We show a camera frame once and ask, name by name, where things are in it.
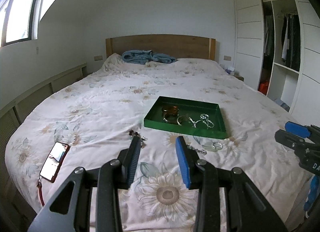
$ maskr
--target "smartphone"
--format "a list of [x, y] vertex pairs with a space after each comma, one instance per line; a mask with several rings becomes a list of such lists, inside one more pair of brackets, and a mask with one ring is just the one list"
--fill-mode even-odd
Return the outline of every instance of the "smartphone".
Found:
[[53, 183], [69, 149], [69, 145], [56, 142], [42, 166], [40, 176]]

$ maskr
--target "window glass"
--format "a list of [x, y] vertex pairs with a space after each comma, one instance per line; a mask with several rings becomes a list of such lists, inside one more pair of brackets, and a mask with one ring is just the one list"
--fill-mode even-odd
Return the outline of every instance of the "window glass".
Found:
[[2, 36], [2, 29], [3, 29], [3, 24], [4, 24], [4, 16], [5, 16], [5, 11], [7, 10], [9, 1], [2, 7], [0, 11], [0, 39]]
[[13, 0], [9, 14], [6, 42], [28, 37], [32, 1], [33, 0]]

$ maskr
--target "floral bedspread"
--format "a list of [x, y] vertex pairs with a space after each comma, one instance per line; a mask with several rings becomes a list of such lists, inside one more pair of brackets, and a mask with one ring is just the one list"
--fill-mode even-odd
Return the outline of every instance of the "floral bedspread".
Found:
[[[43, 180], [46, 202], [78, 166], [98, 168], [128, 148], [133, 129], [146, 137], [134, 183], [119, 190], [125, 231], [191, 231], [197, 191], [182, 182], [175, 139], [179, 134], [143, 126], [143, 118], [159, 96], [218, 103], [230, 137], [223, 149], [200, 155], [218, 168], [241, 167], [285, 221], [309, 177], [297, 157], [274, 140], [274, 133], [294, 119], [281, 107], [226, 74], [214, 61], [180, 59], [163, 65], [127, 64], [117, 54], [88, 77], [51, 95], [12, 135], [5, 152], [9, 174], [27, 202], [41, 209], [36, 182], [54, 142], [71, 145], [56, 181]], [[203, 149], [217, 141], [184, 135]], [[225, 208], [221, 209], [222, 230]], [[95, 200], [90, 224], [95, 226]]]

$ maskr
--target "green tray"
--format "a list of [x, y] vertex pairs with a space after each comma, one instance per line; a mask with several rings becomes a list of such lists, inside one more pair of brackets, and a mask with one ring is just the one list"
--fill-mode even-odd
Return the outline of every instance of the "green tray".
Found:
[[[194, 121], [200, 120], [200, 114], [207, 114], [209, 115], [209, 120], [214, 123], [214, 127], [207, 129], [207, 126], [202, 122], [197, 124], [197, 128], [192, 127], [189, 122], [182, 122], [182, 126], [166, 123], [162, 117], [163, 105], [177, 106], [179, 108], [179, 115], [188, 114]], [[228, 137], [218, 104], [180, 98], [159, 97], [144, 118], [144, 126], [201, 137], [217, 139], [225, 139]]]

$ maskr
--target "wardrobe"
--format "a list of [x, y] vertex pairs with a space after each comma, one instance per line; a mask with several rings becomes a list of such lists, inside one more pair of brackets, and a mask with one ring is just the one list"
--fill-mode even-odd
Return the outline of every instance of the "wardrobe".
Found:
[[308, 0], [235, 0], [235, 69], [301, 124], [320, 125], [320, 19]]

